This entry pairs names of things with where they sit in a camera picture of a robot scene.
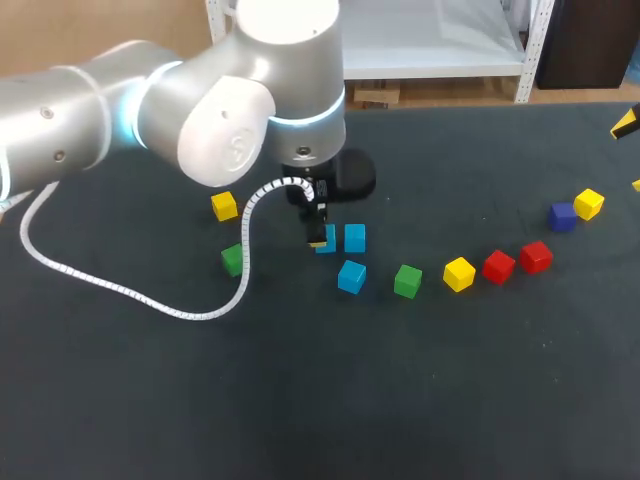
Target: white cable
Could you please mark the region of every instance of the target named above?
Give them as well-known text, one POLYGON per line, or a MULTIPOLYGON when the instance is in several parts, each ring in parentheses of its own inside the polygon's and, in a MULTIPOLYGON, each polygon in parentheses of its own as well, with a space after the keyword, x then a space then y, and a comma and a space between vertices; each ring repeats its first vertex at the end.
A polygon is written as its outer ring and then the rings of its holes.
POLYGON ((155 300, 142 295, 135 290, 131 290, 129 288, 123 287, 122 285, 108 282, 107 280, 94 277, 93 275, 83 273, 67 265, 63 265, 61 263, 50 260, 49 258, 42 255, 38 250, 36 250, 31 243, 31 239, 29 238, 29 226, 31 225, 31 221, 33 220, 33 217, 38 212, 40 207, 42 207, 44 202, 47 201, 47 199, 57 188, 58 182, 47 185, 42 193, 40 193, 40 195, 38 195, 38 197, 33 201, 31 206, 27 210, 27 213, 24 214, 22 223, 20 224, 20 239, 22 240, 22 245, 27 250, 29 255, 35 258, 38 262, 42 263, 44 266, 56 270, 60 273, 64 273, 65 275, 75 277, 79 280, 82 280, 83 282, 92 283, 93 285, 97 285, 99 287, 112 290, 121 295, 133 298, 140 303, 144 303, 145 305, 172 317, 194 321, 211 320, 221 317, 224 314, 230 312, 240 302, 247 289, 247 285, 249 284, 249 274, 251 273, 251 255, 249 251, 249 222, 251 221, 251 213, 253 212, 254 207, 267 193, 289 185, 296 185, 302 188, 304 190, 304 195, 307 198, 307 201, 311 202, 314 199, 314 192, 311 184, 306 180, 297 177, 286 177, 280 180, 274 180, 273 182, 267 183, 253 194, 253 196, 247 202, 247 205, 244 208, 244 213, 242 215, 242 277, 240 279, 240 285, 238 286, 238 290, 236 290, 236 293, 231 298, 231 300, 226 305, 217 310, 214 310, 213 312, 189 313, 183 312, 181 310, 176 310, 175 308, 171 308, 159 302, 156 302, 155 300))
POLYGON ((20 195, 6 199, 4 202, 0 202, 0 215, 11 210, 29 195, 31 195, 31 192, 21 193, 20 195))

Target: white shelf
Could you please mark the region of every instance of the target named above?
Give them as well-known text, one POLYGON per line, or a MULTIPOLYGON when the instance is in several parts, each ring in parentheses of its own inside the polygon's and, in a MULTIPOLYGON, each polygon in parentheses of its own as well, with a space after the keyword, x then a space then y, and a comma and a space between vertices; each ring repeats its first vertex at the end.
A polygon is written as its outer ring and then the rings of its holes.
POLYGON ((342 0, 347 80, 517 76, 500 0, 342 0))

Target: coiled cable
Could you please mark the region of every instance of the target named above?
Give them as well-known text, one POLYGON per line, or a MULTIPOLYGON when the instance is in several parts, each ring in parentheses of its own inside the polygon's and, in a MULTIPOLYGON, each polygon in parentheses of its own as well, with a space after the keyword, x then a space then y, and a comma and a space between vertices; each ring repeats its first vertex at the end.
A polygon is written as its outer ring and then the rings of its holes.
POLYGON ((254 193, 247 205, 244 208, 244 212, 242 214, 242 224, 241 224, 241 241, 242 241, 242 277, 240 278, 240 285, 236 290, 235 295, 229 300, 229 302, 221 308, 214 310, 212 312, 207 313, 190 313, 184 312, 181 310, 177 310, 175 308, 169 307, 167 305, 163 305, 160 302, 157 302, 135 290, 130 288, 126 288, 122 285, 118 285, 113 282, 109 282, 102 278, 95 277, 93 275, 89 275, 87 273, 81 272, 72 268, 68 265, 64 265, 62 263, 58 263, 54 260, 51 260, 44 255, 42 255, 31 242, 29 238, 29 227, 31 226, 31 222, 35 217, 38 210, 42 207, 42 205, 47 201, 47 199, 53 194, 53 192, 58 187, 58 182, 47 185, 45 189, 38 195, 38 197, 33 201, 33 203, 29 206, 27 212, 24 214, 22 218, 22 222, 20 223, 20 239, 22 241, 22 245, 26 249, 26 251, 35 258, 38 262, 43 264, 44 266, 51 268, 57 272, 63 273, 65 275, 69 275, 71 277, 77 278, 83 282, 91 283, 101 288, 106 288, 107 290, 111 290, 113 292, 119 293, 120 295, 127 296, 136 300, 137 302, 143 303, 148 307, 151 307, 159 312, 162 312, 166 315, 170 315, 175 318, 180 318, 182 320, 191 320, 191 321, 203 321, 203 320, 212 320, 214 318, 219 318, 226 313, 230 312, 242 299, 245 291, 247 290, 247 285, 249 284, 249 275, 251 274, 251 252, 249 249, 249 225, 251 222, 251 214, 253 213, 253 209, 256 204, 268 193, 277 190, 281 187, 286 186, 298 186, 302 188, 304 191, 304 195, 307 201, 312 202, 315 194, 313 191, 313 187, 309 182, 303 180, 298 177, 285 177, 279 180, 274 180, 272 182, 267 183, 262 186, 256 193, 254 193))

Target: white robot arm segment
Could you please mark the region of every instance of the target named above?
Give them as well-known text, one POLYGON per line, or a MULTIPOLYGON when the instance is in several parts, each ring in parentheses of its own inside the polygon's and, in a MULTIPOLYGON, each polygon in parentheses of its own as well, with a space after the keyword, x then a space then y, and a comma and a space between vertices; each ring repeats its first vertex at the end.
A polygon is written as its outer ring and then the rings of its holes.
POLYGON ((183 61, 149 42, 0 80, 0 200, 146 147, 208 186, 238 180, 263 142, 307 169, 344 145, 338 0, 240 0, 237 26, 183 61))

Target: floor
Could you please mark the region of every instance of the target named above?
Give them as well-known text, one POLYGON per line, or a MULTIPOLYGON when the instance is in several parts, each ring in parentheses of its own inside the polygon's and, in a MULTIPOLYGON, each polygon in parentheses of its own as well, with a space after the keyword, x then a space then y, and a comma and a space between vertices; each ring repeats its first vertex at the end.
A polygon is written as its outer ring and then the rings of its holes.
MULTIPOLYGON (((456 78, 403 80, 400 102, 389 108, 441 106, 513 105, 517 78, 456 78)), ((362 108, 353 101, 355 84, 349 84, 349 107, 362 108)), ((530 103, 640 102, 640 85, 624 83, 617 90, 538 90, 530 103)))

